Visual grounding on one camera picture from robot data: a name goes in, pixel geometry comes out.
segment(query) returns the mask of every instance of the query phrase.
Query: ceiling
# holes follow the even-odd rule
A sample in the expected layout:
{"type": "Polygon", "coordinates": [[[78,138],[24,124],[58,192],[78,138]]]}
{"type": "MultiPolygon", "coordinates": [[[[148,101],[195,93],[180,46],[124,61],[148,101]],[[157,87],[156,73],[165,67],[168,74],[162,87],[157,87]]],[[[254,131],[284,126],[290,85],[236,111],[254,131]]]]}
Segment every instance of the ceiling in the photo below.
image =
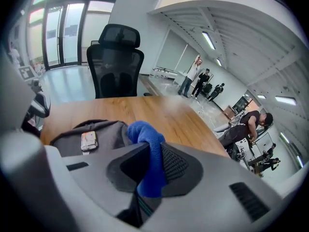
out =
{"type": "Polygon", "coordinates": [[[271,112],[276,127],[284,132],[309,160],[309,52],[298,37],[274,18],[242,5],[222,2],[216,7],[185,7],[161,12],[171,25],[191,37],[215,62],[243,82],[271,112]],[[212,50],[202,32],[215,45],[212,50]],[[297,105],[275,100],[294,97],[297,105]]]}

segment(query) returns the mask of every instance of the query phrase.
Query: glass door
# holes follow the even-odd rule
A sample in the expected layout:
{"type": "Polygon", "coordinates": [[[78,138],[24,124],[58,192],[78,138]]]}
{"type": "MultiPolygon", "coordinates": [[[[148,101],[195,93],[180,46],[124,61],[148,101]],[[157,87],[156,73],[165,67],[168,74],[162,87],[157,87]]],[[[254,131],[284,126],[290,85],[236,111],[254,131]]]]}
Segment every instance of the glass door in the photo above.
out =
{"type": "Polygon", "coordinates": [[[46,20],[48,69],[78,64],[77,43],[84,3],[49,8],[46,20]]]}

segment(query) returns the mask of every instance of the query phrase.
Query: person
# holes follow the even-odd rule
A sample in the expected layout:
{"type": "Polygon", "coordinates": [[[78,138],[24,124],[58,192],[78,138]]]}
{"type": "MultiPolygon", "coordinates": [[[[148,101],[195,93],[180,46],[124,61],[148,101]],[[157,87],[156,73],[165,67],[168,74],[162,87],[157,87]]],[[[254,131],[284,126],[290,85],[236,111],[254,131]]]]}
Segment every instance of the person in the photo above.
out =
{"type": "Polygon", "coordinates": [[[275,147],[276,147],[276,144],[273,143],[271,148],[268,151],[263,151],[263,154],[261,156],[257,157],[254,160],[249,161],[248,165],[252,166],[253,164],[259,163],[260,161],[266,160],[267,158],[269,159],[270,157],[272,157],[275,147]]]}
{"type": "Polygon", "coordinates": [[[189,70],[187,76],[185,77],[183,84],[181,85],[180,89],[178,90],[179,95],[182,93],[183,88],[184,88],[183,96],[188,98],[187,93],[188,93],[189,87],[190,87],[191,83],[193,82],[193,80],[196,78],[196,75],[199,71],[201,63],[202,63],[201,56],[198,55],[197,58],[195,59],[195,61],[193,62],[191,69],[189,70]]]}
{"type": "Polygon", "coordinates": [[[254,142],[257,138],[256,128],[260,126],[270,126],[273,122],[271,113],[260,114],[259,111],[248,112],[243,117],[239,118],[239,124],[228,129],[220,138],[222,146],[227,149],[233,143],[243,140],[248,134],[252,135],[250,142],[254,142]]]}
{"type": "Polygon", "coordinates": [[[213,101],[214,98],[216,98],[220,93],[223,92],[223,86],[225,84],[222,83],[221,85],[218,84],[215,88],[214,88],[214,91],[207,97],[207,100],[209,102],[213,101]]]}
{"type": "Polygon", "coordinates": [[[199,95],[200,91],[202,90],[204,84],[206,82],[208,82],[209,80],[209,69],[206,69],[205,73],[201,73],[199,76],[198,76],[198,81],[197,81],[197,84],[195,85],[195,88],[193,89],[193,92],[191,94],[191,97],[193,98],[193,95],[195,93],[195,91],[197,90],[197,93],[195,95],[195,99],[197,100],[197,96],[199,95]]]}
{"type": "Polygon", "coordinates": [[[15,69],[18,70],[20,68],[20,62],[19,62],[20,55],[19,55],[17,49],[14,47],[13,42],[11,42],[10,55],[12,57],[12,61],[13,61],[13,65],[14,65],[15,69]]]}
{"type": "Polygon", "coordinates": [[[262,165],[257,165],[255,167],[255,171],[258,174],[265,171],[268,168],[271,168],[271,170],[274,171],[276,168],[278,168],[279,162],[281,162],[279,158],[269,159],[268,161],[264,162],[262,165]]]}

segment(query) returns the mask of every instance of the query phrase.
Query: short hair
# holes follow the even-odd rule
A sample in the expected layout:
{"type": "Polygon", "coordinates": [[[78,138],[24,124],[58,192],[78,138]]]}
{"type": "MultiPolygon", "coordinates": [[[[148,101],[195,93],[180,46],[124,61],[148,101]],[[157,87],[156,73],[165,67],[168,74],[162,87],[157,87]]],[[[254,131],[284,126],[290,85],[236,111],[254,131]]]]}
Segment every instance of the short hair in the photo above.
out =
{"type": "Polygon", "coordinates": [[[265,125],[270,126],[274,121],[271,113],[266,113],[265,125]]]}

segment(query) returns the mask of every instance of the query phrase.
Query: headrest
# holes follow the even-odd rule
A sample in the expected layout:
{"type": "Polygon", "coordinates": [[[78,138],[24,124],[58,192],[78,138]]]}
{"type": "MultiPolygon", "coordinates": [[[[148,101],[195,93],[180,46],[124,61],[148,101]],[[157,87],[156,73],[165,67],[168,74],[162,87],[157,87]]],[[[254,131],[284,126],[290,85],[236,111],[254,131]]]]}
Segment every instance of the headrest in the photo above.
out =
{"type": "Polygon", "coordinates": [[[98,42],[102,46],[138,48],[140,46],[140,33],[128,26],[107,24],[98,42]]]}

